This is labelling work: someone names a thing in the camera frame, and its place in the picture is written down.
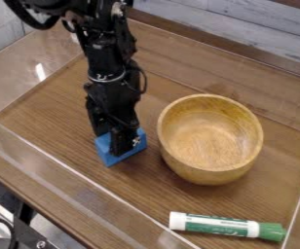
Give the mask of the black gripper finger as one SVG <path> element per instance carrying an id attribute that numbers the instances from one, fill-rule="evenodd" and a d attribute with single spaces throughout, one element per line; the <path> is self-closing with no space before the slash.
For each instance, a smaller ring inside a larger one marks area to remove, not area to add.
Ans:
<path id="1" fill-rule="evenodd" d="M 97 136 L 109 132 L 110 124 L 108 120 L 108 112 L 105 107 L 97 103 L 90 96 L 86 97 L 86 110 L 90 119 L 93 131 Z"/>
<path id="2" fill-rule="evenodd" d="M 122 156 L 134 148 L 134 141 L 138 139 L 138 128 L 140 123 L 137 122 L 129 125 L 113 124 L 110 126 L 110 152 L 116 157 Z"/>

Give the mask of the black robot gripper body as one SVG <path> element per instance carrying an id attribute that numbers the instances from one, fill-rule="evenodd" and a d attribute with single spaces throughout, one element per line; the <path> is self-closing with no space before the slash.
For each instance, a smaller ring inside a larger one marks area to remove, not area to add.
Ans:
<path id="1" fill-rule="evenodd" d="M 125 75 L 116 81 L 92 80 L 84 85 L 84 89 L 88 96 L 105 107 L 110 126 L 140 123 L 134 107 L 148 90 L 148 77 L 137 64 L 126 66 Z"/>

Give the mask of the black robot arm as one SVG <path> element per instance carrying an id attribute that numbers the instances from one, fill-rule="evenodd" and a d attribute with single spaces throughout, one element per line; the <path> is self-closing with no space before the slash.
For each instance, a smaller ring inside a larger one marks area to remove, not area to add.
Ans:
<path id="1" fill-rule="evenodd" d="M 110 153 L 121 156 L 140 141 L 136 104 L 148 90 L 148 78 L 133 60 L 137 40 L 126 9 L 133 0 L 4 0 L 33 28 L 57 23 L 77 36 L 88 59 L 86 109 L 94 133 L 110 136 Z"/>

